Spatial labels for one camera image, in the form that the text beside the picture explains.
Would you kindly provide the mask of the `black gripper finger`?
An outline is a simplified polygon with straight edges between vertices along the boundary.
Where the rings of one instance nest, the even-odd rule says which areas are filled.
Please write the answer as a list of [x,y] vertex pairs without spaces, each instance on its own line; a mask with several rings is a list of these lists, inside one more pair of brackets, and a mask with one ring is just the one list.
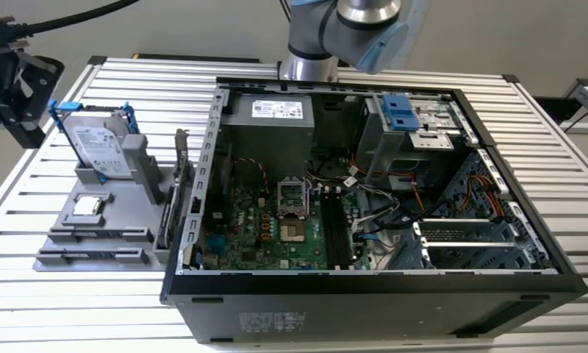
[[65,65],[44,56],[19,54],[16,57],[19,71],[7,91],[9,113],[5,128],[23,148],[39,148],[47,136],[39,121]]

